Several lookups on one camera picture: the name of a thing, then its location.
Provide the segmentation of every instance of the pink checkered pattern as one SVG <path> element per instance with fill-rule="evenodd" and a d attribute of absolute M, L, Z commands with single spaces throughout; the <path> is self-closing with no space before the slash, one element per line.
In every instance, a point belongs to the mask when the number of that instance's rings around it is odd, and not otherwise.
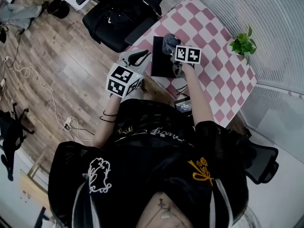
<path fill-rule="evenodd" d="M 209 101 L 215 121 L 226 127 L 248 98 L 257 80 L 246 60 L 227 52 L 230 33 L 200 1 L 184 0 L 155 23 L 128 50 L 152 52 L 153 36 L 174 34 L 186 46 L 202 48 L 195 71 Z M 151 74 L 151 63 L 146 72 Z M 176 89 L 187 84 L 183 78 L 152 77 L 174 98 Z"/>

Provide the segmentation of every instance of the chair seat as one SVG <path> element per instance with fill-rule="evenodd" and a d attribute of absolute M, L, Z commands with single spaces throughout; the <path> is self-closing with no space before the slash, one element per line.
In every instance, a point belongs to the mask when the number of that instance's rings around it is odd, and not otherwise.
<path fill-rule="evenodd" d="M 109 6 L 113 2 L 120 2 L 126 0 L 103 0 L 92 8 L 83 18 L 85 27 L 89 30 L 91 37 L 98 43 L 102 42 L 107 47 L 115 52 L 124 51 L 129 44 L 125 42 L 125 38 L 145 19 L 154 18 L 157 20 L 157 15 L 151 7 L 146 5 L 142 0 L 138 1 L 138 4 L 144 9 L 144 16 L 141 16 L 136 23 L 126 28 L 115 29 L 114 25 L 108 22 L 108 18 L 101 17 L 101 11 L 104 7 Z"/>

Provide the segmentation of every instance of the ribbed translucent panel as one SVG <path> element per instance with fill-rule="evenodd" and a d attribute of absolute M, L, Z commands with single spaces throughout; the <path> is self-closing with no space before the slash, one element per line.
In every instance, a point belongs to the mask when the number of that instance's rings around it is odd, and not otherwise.
<path fill-rule="evenodd" d="M 304 162 L 304 97 L 254 87 L 241 109 L 250 127 Z"/>
<path fill-rule="evenodd" d="M 304 93 L 304 0 L 201 0 L 233 36 L 253 29 L 258 82 Z M 180 0 L 163 0 L 163 13 Z"/>

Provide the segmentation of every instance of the wooden floor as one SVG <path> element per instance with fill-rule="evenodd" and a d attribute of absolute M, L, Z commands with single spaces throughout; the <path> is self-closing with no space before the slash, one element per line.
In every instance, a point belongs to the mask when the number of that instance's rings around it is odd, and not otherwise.
<path fill-rule="evenodd" d="M 43 1 L 16 0 L 15 4 L 39 5 Z M 71 9 L 65 19 L 57 19 L 46 12 L 35 19 L 21 36 L 16 68 L 32 66 L 39 72 L 42 85 L 54 94 L 58 121 L 62 125 L 72 115 L 79 120 L 80 128 L 94 132 L 108 101 L 106 77 L 118 54 L 94 42 L 84 27 L 82 18 L 91 7 L 88 4 L 79 12 Z M 13 26 L 9 29 L 6 43 L 0 43 L 1 61 L 6 56 L 14 58 L 16 54 L 18 39 L 14 35 L 17 29 Z M 20 73 L 13 68 L 5 69 L 7 81 L 1 93 L 0 109 L 12 111 L 11 101 L 18 103 L 18 112 L 29 108 L 25 125 L 35 129 L 35 134 L 28 135 L 22 148 L 33 160 L 48 148 L 42 168 L 49 172 L 58 144 L 70 141 L 72 137 L 57 123 L 52 97 L 40 86 L 37 74 L 32 70 L 30 76 L 24 78 L 24 73 L 25 70 Z M 151 79 L 147 78 L 145 85 L 148 89 L 145 98 L 151 99 L 156 92 L 159 100 L 172 103 L 172 99 Z M 73 121 L 72 125 L 76 127 L 76 122 Z M 92 138 L 85 131 L 80 131 L 80 136 Z"/>

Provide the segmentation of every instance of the gray cloth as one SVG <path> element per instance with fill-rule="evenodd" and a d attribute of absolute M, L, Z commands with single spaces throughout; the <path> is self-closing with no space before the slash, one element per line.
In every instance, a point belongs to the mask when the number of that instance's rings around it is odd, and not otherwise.
<path fill-rule="evenodd" d="M 171 53 L 175 52 L 176 46 L 181 44 L 180 41 L 172 34 L 165 35 L 162 41 L 162 52 L 166 55 L 171 55 Z"/>
<path fill-rule="evenodd" d="M 5 25 L 14 25 L 27 29 L 31 18 L 39 16 L 41 6 L 24 7 L 18 4 L 10 4 L 6 0 L 0 4 L 0 22 Z"/>

